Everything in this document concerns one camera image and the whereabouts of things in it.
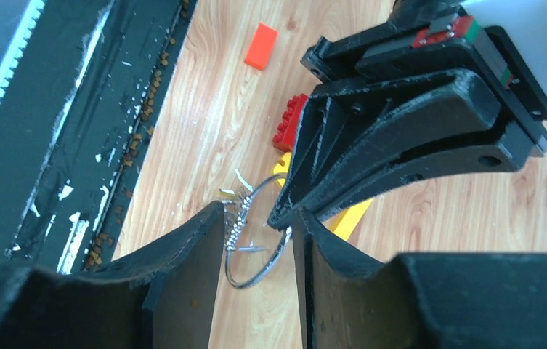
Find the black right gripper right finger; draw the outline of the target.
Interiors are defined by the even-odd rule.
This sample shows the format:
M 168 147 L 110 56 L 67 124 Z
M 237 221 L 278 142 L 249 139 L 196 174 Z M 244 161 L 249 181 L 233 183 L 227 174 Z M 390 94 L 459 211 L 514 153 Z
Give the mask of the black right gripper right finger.
M 547 348 L 547 253 L 380 262 L 305 209 L 292 228 L 304 348 Z

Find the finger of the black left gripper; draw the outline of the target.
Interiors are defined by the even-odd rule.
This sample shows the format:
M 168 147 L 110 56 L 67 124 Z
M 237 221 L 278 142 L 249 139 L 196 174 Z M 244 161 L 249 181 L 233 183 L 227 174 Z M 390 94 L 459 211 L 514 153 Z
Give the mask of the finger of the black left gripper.
M 420 156 L 377 171 L 350 190 L 311 212 L 320 219 L 332 217 L 349 206 L 422 180 L 480 172 L 515 172 L 519 169 L 517 144 L 473 145 Z
M 408 163 L 411 151 L 492 129 L 501 108 L 466 69 L 354 87 L 321 84 L 301 111 L 288 179 L 268 224 L 287 227 L 301 207 L 327 219 L 377 196 L 373 181 Z

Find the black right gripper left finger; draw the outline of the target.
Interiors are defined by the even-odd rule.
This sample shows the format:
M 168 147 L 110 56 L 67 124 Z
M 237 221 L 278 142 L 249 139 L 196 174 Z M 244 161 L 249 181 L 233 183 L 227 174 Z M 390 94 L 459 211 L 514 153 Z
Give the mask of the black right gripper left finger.
M 95 272 L 0 262 L 0 348 L 207 348 L 223 239 L 214 201 Z

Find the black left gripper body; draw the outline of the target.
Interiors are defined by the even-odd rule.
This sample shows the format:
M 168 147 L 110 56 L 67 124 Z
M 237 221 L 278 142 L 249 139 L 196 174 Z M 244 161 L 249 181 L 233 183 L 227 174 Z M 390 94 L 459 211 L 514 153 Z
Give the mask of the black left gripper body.
M 473 145 L 517 144 L 520 170 L 530 157 L 547 152 L 546 93 L 507 32 L 480 25 L 459 1 L 396 1 L 386 22 L 337 41 L 321 38 L 301 61 L 319 80 L 317 87 L 337 81 L 354 87 L 356 81 L 381 83 L 452 69 L 480 76 L 502 104 L 495 126 L 413 150 L 409 161 Z

